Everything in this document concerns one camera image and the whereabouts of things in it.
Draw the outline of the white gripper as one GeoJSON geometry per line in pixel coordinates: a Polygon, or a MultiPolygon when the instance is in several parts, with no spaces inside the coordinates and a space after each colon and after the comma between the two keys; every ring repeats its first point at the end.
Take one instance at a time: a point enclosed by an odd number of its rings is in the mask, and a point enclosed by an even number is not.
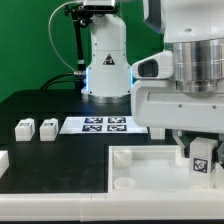
{"type": "Polygon", "coordinates": [[[131,92],[131,112],[144,127],[173,129],[172,136],[189,157],[190,141],[182,131],[217,133],[217,162],[224,164],[224,92],[185,94],[169,80],[138,80],[131,92]]]}

